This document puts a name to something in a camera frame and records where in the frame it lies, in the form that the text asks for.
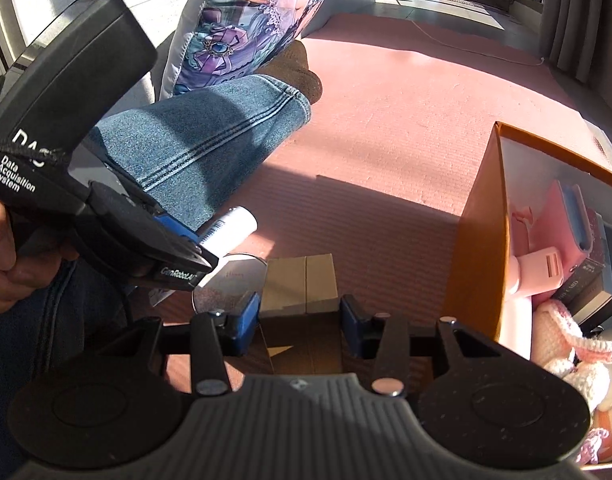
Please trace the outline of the person left hand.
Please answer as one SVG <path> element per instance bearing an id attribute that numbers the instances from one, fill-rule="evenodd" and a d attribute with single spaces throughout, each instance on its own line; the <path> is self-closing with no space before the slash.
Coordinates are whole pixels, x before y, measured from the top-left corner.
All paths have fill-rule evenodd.
<path id="1" fill-rule="evenodd" d="M 71 246 L 19 257 L 7 209 L 0 202 L 0 314 L 35 290 L 47 287 L 56 277 L 63 260 L 74 261 L 77 258 L 78 254 Z"/>

